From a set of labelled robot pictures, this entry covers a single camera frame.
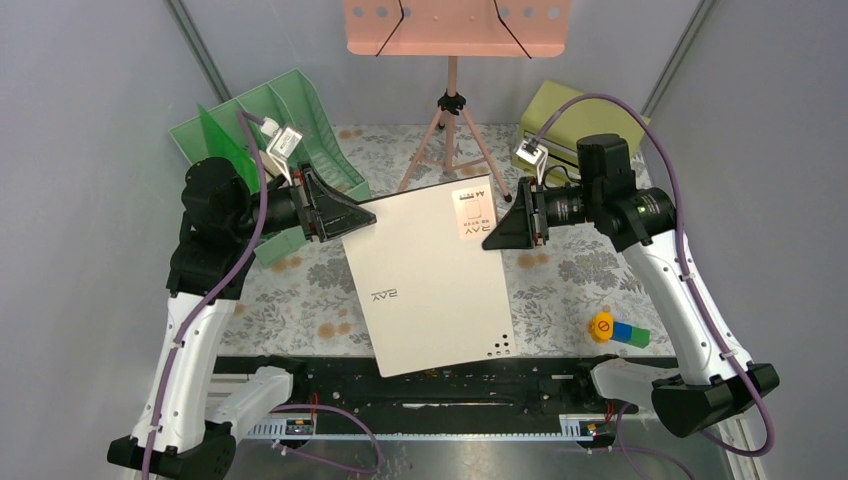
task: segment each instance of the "blue block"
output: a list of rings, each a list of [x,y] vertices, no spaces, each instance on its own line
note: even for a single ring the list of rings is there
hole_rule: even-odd
[[[627,343],[633,337],[633,327],[626,323],[613,322],[612,339],[616,342]]]

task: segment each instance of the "yellow toy piece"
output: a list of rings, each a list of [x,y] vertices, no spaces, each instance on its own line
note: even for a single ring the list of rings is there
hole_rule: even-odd
[[[601,312],[595,315],[595,318],[589,322],[589,335],[596,343],[607,343],[612,338],[612,326],[615,321],[607,312]]]

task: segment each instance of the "green block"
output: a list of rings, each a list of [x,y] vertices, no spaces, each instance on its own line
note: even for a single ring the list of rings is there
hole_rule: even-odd
[[[651,343],[651,332],[650,330],[645,330],[644,328],[633,327],[633,331],[630,336],[630,341],[627,342],[628,345],[633,345],[634,347],[645,348],[648,344]]]
[[[248,153],[247,137],[236,117],[239,109],[272,118],[280,125],[290,124],[303,133],[303,141],[289,158],[292,168],[309,161],[333,188],[354,200],[371,198],[365,177],[342,154],[315,86],[300,70],[292,70],[212,108],[208,115],[204,115],[201,109],[201,115],[172,128],[171,137],[189,163],[210,156],[227,158],[252,192],[259,189],[256,166]],[[267,142],[259,128],[254,125],[250,128],[257,144],[264,149]],[[263,238],[256,247],[256,259],[262,265],[270,266],[306,243],[303,230],[292,228]]]
[[[525,138],[529,139],[535,136],[559,107],[582,93],[565,85],[545,80],[527,110],[525,110],[524,115],[521,116],[516,145]],[[643,116],[642,118],[645,122],[650,122],[648,117]],[[573,173],[579,173],[576,153],[577,140],[599,133],[617,133],[627,141],[632,155],[639,148],[639,143],[642,141],[645,132],[630,117],[630,114],[617,105],[605,100],[584,100],[563,113],[548,131],[548,134],[545,135],[542,144],[549,151],[548,166],[562,165]],[[516,155],[512,156],[512,164],[530,175],[536,175],[536,167],[521,160]],[[568,178],[559,169],[548,175],[548,183],[550,184],[562,185],[566,182],[568,182]]]

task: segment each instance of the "patterned table surface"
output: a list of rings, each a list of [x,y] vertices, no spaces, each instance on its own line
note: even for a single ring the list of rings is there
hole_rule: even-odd
[[[394,193],[415,153],[424,126],[337,127],[342,151],[368,179],[374,196]],[[480,127],[507,185],[522,172],[509,163],[515,125]],[[457,133],[457,163],[479,158],[467,127]],[[439,158],[444,134],[430,140],[426,154]],[[639,186],[650,184],[639,154],[634,158]],[[455,174],[419,165],[410,188],[487,173],[485,164]],[[498,209],[508,205],[499,199]],[[672,355],[671,342],[650,298],[610,242],[588,225],[555,230],[547,246],[505,251],[507,288],[515,338],[524,356]],[[645,349],[608,342],[598,345],[587,332],[599,311],[647,328]],[[313,243],[270,268],[255,263],[242,299],[223,335],[222,355],[373,356],[365,319],[341,241]]]

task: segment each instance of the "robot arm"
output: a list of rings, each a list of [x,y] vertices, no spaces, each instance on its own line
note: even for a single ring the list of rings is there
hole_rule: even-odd
[[[535,248],[546,243],[551,227],[593,223],[645,286],[678,359],[678,368],[668,370],[599,357],[589,373],[595,393],[653,409],[679,437],[747,410],[751,395],[699,313],[679,262],[688,262],[688,278],[695,281],[713,322],[761,396],[778,385],[777,373],[770,364],[754,364],[727,327],[698,275],[688,243],[684,258],[678,258],[675,210],[668,195],[658,188],[636,188],[627,143],[617,135],[586,137],[577,147],[581,184],[546,189],[522,178],[515,205],[483,248]],[[544,155],[544,147],[525,142],[520,148],[529,157]]]
[[[263,233],[300,227],[309,239],[326,241],[376,222],[375,216],[321,180],[308,164],[292,177],[293,184],[269,192]],[[182,194],[185,214],[180,244],[171,257],[167,287],[166,335],[148,401],[132,434],[113,441],[110,463],[139,470],[144,441],[150,432],[158,386],[177,332],[244,251],[256,225],[258,197],[224,158],[208,158],[189,168]],[[256,423],[292,396],[300,365],[258,369],[253,378],[214,412],[205,412],[221,335],[235,311],[248,262],[204,307],[178,345],[171,375],[165,383],[151,472],[168,478],[213,480],[226,475],[235,447]]]

